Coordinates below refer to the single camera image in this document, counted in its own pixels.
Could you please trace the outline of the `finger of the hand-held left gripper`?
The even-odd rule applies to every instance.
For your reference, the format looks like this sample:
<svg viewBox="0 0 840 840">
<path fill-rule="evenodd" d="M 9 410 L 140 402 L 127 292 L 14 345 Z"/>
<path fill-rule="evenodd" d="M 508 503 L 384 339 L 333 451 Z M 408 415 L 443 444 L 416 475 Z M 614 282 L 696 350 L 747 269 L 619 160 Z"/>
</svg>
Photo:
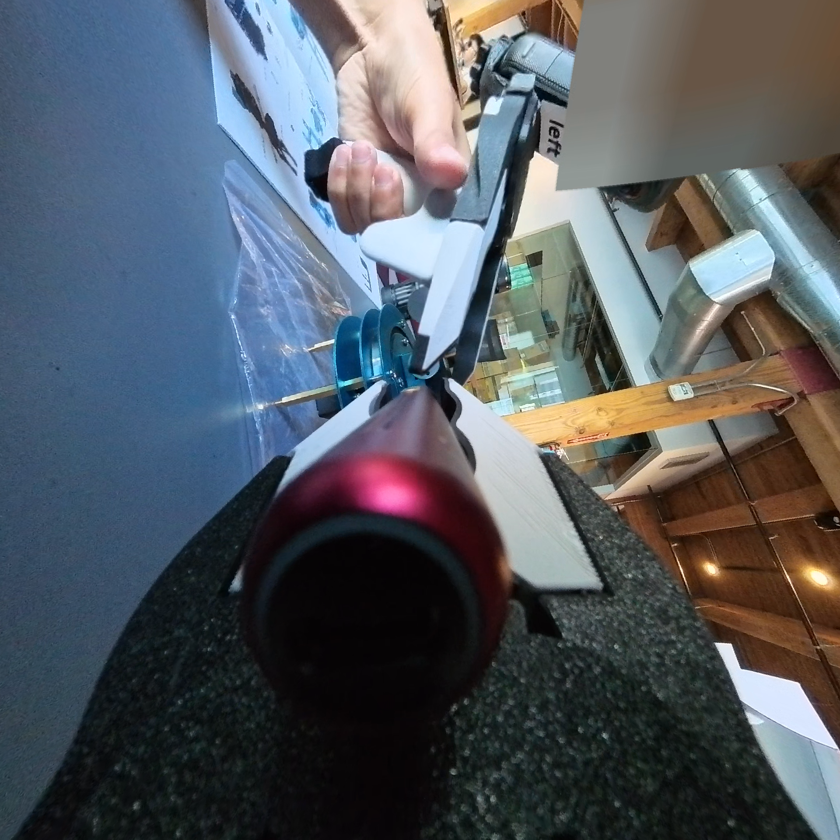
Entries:
<svg viewBox="0 0 840 840">
<path fill-rule="evenodd" d="M 502 224 L 507 189 L 508 178 L 502 177 L 483 224 L 436 218 L 426 208 L 419 214 L 435 258 L 414 345 L 415 375 L 430 372 L 459 339 L 485 265 L 491 266 L 492 280 L 497 276 L 507 246 Z"/>
<path fill-rule="evenodd" d="M 497 281 L 508 277 L 507 243 L 508 236 L 503 227 L 493 238 L 480 269 L 476 290 L 456 344 L 451 375 L 460 385 L 467 383 L 478 363 L 506 359 L 496 321 L 489 315 Z"/>
</svg>

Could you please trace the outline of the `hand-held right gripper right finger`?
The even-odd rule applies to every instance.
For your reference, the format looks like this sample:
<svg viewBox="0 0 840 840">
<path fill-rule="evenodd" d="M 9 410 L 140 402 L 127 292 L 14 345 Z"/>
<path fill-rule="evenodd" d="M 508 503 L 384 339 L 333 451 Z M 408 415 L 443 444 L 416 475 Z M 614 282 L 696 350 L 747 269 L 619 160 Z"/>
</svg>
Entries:
<svg viewBox="0 0 840 840">
<path fill-rule="evenodd" d="M 476 459 L 478 488 L 512 572 L 541 592 L 601 592 L 602 581 L 538 447 L 463 387 L 451 387 L 457 429 Z"/>
</svg>

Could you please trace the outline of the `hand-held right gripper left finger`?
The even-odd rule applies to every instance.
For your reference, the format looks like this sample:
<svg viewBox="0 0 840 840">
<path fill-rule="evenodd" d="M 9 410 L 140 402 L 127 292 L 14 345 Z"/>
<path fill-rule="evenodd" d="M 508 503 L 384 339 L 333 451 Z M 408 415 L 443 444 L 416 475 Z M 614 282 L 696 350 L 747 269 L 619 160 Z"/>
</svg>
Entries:
<svg viewBox="0 0 840 840">
<path fill-rule="evenodd" d="M 243 559 L 236 571 L 231 573 L 230 581 L 225 583 L 226 595 L 241 592 L 243 586 L 250 587 L 256 573 L 263 569 L 263 560 L 269 559 L 323 517 L 325 504 L 314 501 L 313 494 L 324 479 L 311 475 L 314 466 L 347 436 L 366 424 L 381 407 L 386 394 L 384 382 L 374 383 L 295 447 L 268 507 L 257 521 Z"/>
</svg>

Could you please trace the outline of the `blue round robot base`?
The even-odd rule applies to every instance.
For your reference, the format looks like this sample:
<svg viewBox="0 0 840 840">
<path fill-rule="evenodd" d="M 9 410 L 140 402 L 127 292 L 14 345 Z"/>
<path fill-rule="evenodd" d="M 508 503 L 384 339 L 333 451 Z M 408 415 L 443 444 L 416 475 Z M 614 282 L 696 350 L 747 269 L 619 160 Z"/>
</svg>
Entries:
<svg viewBox="0 0 840 840">
<path fill-rule="evenodd" d="M 363 317 L 344 318 L 332 341 L 333 383 L 283 397 L 279 407 L 314 401 L 321 418 L 331 418 L 365 390 L 384 384 L 387 397 L 424 381 L 410 372 L 414 336 L 397 307 L 385 304 Z"/>
</svg>

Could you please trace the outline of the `person's left hand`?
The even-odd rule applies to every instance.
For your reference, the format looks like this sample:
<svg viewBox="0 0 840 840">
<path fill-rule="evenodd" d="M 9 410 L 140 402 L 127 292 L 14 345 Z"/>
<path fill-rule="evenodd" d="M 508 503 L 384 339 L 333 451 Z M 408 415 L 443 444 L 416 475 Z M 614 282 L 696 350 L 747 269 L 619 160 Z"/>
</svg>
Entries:
<svg viewBox="0 0 840 840">
<path fill-rule="evenodd" d="M 413 158 L 433 188 L 466 179 L 469 145 L 443 50 L 421 1 L 294 1 L 330 59 L 339 136 L 329 202 L 339 228 L 357 235 L 403 215 L 403 183 L 379 151 Z"/>
</svg>

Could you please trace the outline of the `clear plastic bag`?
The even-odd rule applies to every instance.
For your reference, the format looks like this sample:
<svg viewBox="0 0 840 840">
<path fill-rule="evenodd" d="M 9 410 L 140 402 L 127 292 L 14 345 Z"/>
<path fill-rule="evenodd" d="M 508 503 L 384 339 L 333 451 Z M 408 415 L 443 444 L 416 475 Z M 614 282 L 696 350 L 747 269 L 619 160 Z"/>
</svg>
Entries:
<svg viewBox="0 0 840 840">
<path fill-rule="evenodd" d="M 228 161 L 224 191 L 241 249 L 228 313 L 255 428 L 304 435 L 304 405 L 276 402 L 333 383 L 330 340 L 350 304 L 338 278 L 310 251 L 242 166 Z"/>
</svg>

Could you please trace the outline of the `white instruction manual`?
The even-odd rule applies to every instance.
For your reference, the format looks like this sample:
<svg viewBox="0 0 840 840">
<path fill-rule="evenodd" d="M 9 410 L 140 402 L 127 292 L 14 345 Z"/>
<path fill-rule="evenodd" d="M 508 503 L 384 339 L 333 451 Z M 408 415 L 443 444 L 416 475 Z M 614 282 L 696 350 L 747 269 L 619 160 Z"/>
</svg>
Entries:
<svg viewBox="0 0 840 840">
<path fill-rule="evenodd" d="M 217 121 L 373 301 L 376 267 L 303 177 L 306 151 L 339 135 L 329 59 L 286 1 L 207 1 Z"/>
</svg>

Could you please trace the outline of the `silver spiral air duct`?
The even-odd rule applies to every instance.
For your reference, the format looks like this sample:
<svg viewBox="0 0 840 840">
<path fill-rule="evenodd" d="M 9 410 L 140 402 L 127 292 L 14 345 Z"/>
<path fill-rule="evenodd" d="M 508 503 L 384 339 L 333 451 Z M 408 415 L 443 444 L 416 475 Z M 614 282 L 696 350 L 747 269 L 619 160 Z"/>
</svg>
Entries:
<svg viewBox="0 0 840 840">
<path fill-rule="evenodd" d="M 732 309 L 771 290 L 839 372 L 837 239 L 778 165 L 698 179 L 733 235 L 686 263 L 649 370 L 660 380 L 690 374 Z"/>
</svg>

